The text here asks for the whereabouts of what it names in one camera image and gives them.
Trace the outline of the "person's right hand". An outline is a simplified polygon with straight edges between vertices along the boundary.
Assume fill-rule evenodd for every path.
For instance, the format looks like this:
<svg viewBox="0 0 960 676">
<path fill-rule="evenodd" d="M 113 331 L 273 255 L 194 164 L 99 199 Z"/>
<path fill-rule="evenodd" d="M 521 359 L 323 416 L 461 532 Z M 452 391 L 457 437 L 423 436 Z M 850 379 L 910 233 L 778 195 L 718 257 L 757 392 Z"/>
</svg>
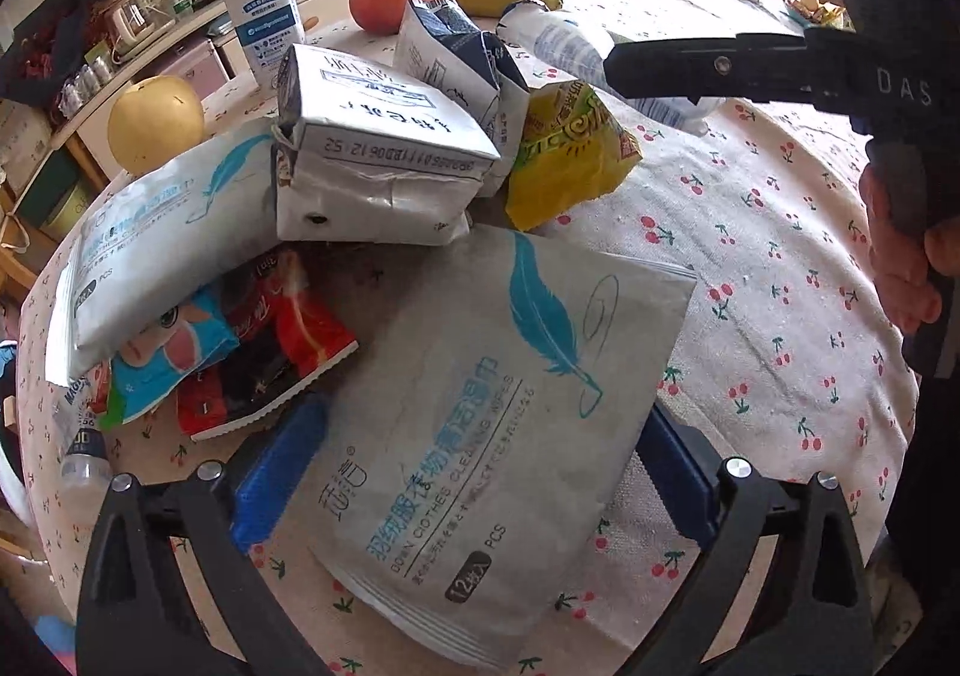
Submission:
<svg viewBox="0 0 960 676">
<path fill-rule="evenodd" d="M 887 188 L 872 166 L 859 180 L 871 231 L 874 288 L 885 315 L 903 334 L 932 325 L 942 312 L 942 297 L 929 281 L 929 270 L 957 277 L 960 270 L 958 217 L 942 221 L 924 234 L 923 242 L 902 234 L 892 222 Z"/>
</svg>

